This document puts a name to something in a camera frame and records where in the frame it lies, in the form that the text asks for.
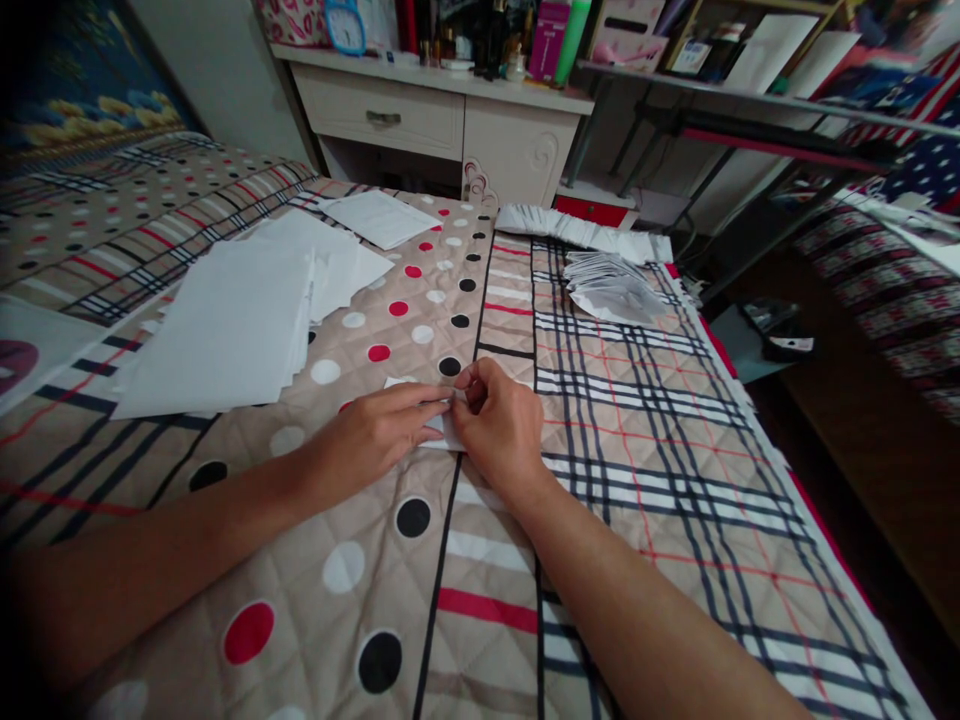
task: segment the desk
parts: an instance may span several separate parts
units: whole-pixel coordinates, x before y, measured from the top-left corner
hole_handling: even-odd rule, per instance
[[[472,73],[398,67],[373,58],[271,45],[290,64],[312,132],[334,179],[351,177],[331,138],[458,163],[461,199],[550,207],[580,118],[594,103],[576,89],[489,82]]]

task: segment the folded paper piece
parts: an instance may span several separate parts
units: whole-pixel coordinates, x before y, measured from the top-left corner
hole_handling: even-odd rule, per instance
[[[387,378],[387,382],[384,383],[384,388],[393,387],[394,385],[399,385],[400,383],[405,382],[415,382],[410,378]],[[463,399],[463,393],[459,390],[455,391],[457,396]],[[463,447],[463,443],[460,442],[460,437],[457,435],[457,429],[453,426],[453,416],[449,412],[445,412],[443,415],[438,415],[433,418],[430,422],[427,423],[427,427],[432,427],[434,430],[439,430],[443,433],[443,440],[427,440],[427,442],[422,443],[420,447],[430,448],[432,450],[450,450],[452,452],[466,452],[466,448]]]
[[[557,238],[577,247],[614,253],[635,265],[673,262],[670,238],[666,235],[604,227],[537,205],[505,205],[497,215],[496,229]]]
[[[643,272],[612,253],[570,252],[563,269],[573,301],[595,318],[619,325],[656,325],[667,312]]]
[[[307,362],[308,331],[393,267],[300,210],[219,242],[187,271],[138,353],[113,419],[276,402]]]

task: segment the person's right hand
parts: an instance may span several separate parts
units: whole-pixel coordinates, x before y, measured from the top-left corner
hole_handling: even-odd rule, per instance
[[[536,393],[490,358],[464,368],[454,387],[467,398],[453,401],[460,441],[501,498],[509,500],[548,475],[540,458],[543,406]]]

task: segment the quilted bed cover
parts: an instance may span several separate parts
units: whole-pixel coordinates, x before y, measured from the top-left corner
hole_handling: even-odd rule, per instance
[[[490,356],[539,394],[558,482],[815,715],[928,715],[669,266],[648,269],[670,309],[658,327],[599,322],[564,291],[564,248],[399,193],[436,227],[314,328],[279,403],[108,420],[141,323],[211,243],[366,189],[190,133],[5,186],[4,292],[104,337],[0,420],[3,548],[122,522],[289,452],[388,377],[451,382]],[[123,718],[618,714],[520,527],[468,457],[427,449],[262,548],[73,700]]]

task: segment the clock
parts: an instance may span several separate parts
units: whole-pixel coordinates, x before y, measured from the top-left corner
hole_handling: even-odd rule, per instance
[[[363,55],[367,51],[367,34],[356,0],[327,1],[327,30],[330,41],[344,55]]]

